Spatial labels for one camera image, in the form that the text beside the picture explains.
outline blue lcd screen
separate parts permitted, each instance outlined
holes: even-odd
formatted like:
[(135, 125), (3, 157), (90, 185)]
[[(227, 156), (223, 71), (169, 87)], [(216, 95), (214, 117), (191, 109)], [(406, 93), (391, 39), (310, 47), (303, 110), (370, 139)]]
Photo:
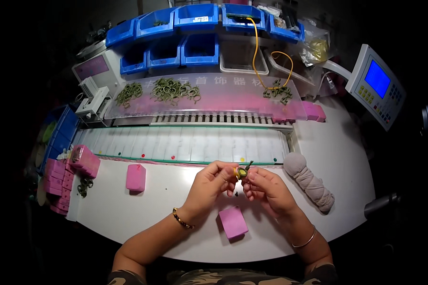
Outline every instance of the blue lcd screen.
[(382, 99), (385, 96), (385, 93), (391, 82), (387, 74), (374, 60), (371, 61), (365, 81), (377, 92), (377, 94)]

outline woman's left hand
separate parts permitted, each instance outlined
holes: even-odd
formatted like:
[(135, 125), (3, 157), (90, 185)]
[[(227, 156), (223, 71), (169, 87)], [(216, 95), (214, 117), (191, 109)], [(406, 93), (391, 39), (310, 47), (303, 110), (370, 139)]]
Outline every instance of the woman's left hand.
[(195, 176), (186, 202), (177, 210), (177, 215), (189, 225), (197, 225), (211, 212), (217, 196), (227, 191), (229, 197), (238, 179), (234, 175), (238, 163), (214, 161)]

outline white table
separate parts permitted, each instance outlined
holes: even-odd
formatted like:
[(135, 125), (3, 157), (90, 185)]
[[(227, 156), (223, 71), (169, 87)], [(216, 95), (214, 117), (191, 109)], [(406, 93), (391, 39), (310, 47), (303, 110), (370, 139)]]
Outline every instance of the white table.
[[(336, 198), (330, 213), (323, 215), (283, 168), (270, 169), (285, 181), (295, 200), (317, 230), (331, 241), (362, 224), (364, 206), (375, 199), (371, 170), (359, 133), (344, 106), (325, 97), (320, 102), (327, 122), (298, 121), (294, 125), (294, 148), (308, 167), (323, 180)], [(200, 167), (143, 164), (147, 170), (146, 190), (137, 196), (125, 188), (129, 162), (102, 160), (94, 186), (78, 202), (78, 212), (69, 213), (91, 230), (124, 243), (180, 207)], [(198, 262), (236, 263), (273, 259), (293, 254), (279, 233), (274, 219), (257, 201), (248, 202), (240, 183), (239, 196), (220, 196), (205, 224), (164, 256)], [(239, 205), (249, 232), (230, 243), (219, 224), (218, 212)]]

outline white storage bin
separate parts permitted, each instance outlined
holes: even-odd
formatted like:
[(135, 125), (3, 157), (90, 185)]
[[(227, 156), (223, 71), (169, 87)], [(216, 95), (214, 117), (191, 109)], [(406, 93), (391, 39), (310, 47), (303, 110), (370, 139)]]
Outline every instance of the white storage bin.
[[(265, 53), (266, 60), (271, 65), (271, 73), (269, 74), (269, 76), (287, 78), (288, 74), (290, 73), (290, 69), (280, 65), (279, 63), (282, 63), (283, 65), (291, 68), (291, 63), (288, 60), (288, 58), (285, 55), (281, 54), (277, 59), (279, 63), (277, 63), (276, 60), (274, 60), (274, 58), (272, 57), (271, 52), (268, 49), (264, 50), (264, 53)], [(295, 83), (300, 96), (305, 97), (311, 92), (314, 92), (315, 84), (310, 79), (295, 72), (295, 70), (302, 70), (303, 67), (298, 66), (298, 62), (294, 61), (293, 63), (295, 63), (296, 66), (293, 66), (293, 71), (291, 72), (290, 79), (292, 79), (293, 82)]]
[[(223, 73), (255, 74), (252, 67), (255, 45), (243, 42), (220, 43), (220, 71)], [(269, 73), (265, 58), (260, 49), (257, 51), (255, 68), (259, 75), (267, 76)]]

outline yellow cable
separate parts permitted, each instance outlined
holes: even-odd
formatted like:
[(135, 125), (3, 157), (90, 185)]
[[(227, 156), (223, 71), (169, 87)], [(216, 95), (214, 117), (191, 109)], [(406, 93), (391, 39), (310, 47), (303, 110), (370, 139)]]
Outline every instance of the yellow cable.
[[(253, 69), (254, 69), (254, 71), (255, 71), (255, 74), (257, 75), (258, 80), (260, 80), (260, 83), (263, 85), (263, 87), (264, 87), (264, 88), (266, 88), (266, 89), (279, 89), (281, 86), (279, 86), (279, 87), (266, 87), (266, 86), (263, 84), (263, 81), (262, 81), (262, 79), (260, 78), (260, 75), (258, 74), (257, 70), (255, 69), (255, 57), (257, 56), (257, 51), (258, 51), (258, 33), (257, 33), (257, 26), (255, 25), (255, 22), (254, 22), (254, 20), (252, 20), (252, 18), (246, 18), (246, 19), (247, 19), (247, 20), (251, 20), (251, 21), (252, 21), (252, 24), (254, 24), (254, 29), (255, 29), (255, 42), (256, 42), (256, 44), (255, 44), (255, 54), (254, 54), (254, 59), (252, 60), (252, 67), (253, 67)], [(288, 74), (287, 81), (285, 82), (285, 84), (284, 84), (284, 85), (282, 85), (282, 87), (284, 87), (284, 86), (286, 86), (286, 85), (287, 85), (288, 81), (290, 80), (291, 72), (293, 71), (293, 60), (291, 60), (291, 57), (290, 57), (288, 54), (283, 53), (283, 52), (278, 52), (278, 51), (272, 52), (272, 53), (271, 53), (271, 56), (272, 56), (274, 53), (280, 53), (280, 54), (284, 54), (284, 55), (286, 55), (286, 56), (288, 57), (288, 59), (290, 59), (290, 62), (291, 62), (291, 69), (290, 69), (290, 73)]]

